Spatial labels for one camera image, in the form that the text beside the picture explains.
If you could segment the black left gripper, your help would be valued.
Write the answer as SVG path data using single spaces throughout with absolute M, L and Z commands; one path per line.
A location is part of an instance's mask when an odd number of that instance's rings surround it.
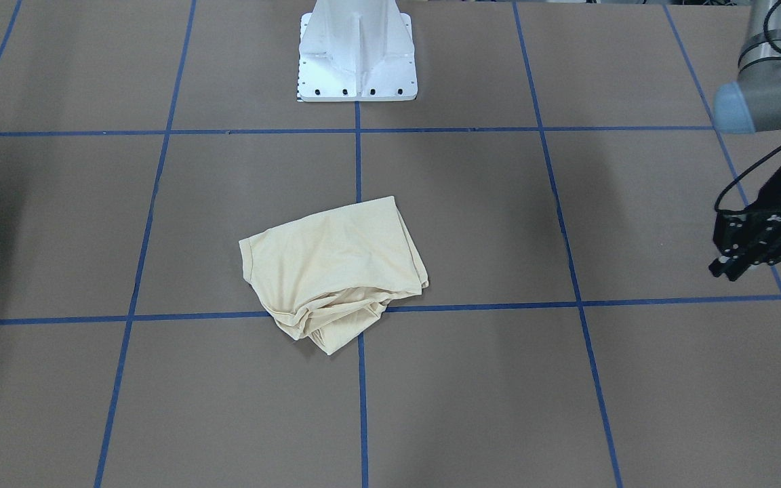
M 713 243 L 720 256 L 708 266 L 711 275 L 737 281 L 753 266 L 781 263 L 781 166 L 749 206 L 715 211 Z

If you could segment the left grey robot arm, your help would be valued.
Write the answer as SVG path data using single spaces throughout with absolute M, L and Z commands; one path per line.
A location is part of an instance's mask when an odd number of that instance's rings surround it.
M 781 1 L 755 1 L 738 55 L 735 81 L 713 99 L 714 127 L 722 135 L 781 130 Z M 737 281 L 751 268 L 781 263 L 781 166 L 741 210 L 714 203 L 713 243 L 720 256 L 710 273 Z

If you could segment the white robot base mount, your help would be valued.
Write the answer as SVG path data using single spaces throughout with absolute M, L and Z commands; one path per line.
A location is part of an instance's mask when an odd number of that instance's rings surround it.
M 317 1 L 300 17 L 298 50 L 298 101 L 418 96 L 412 18 L 395 1 Z

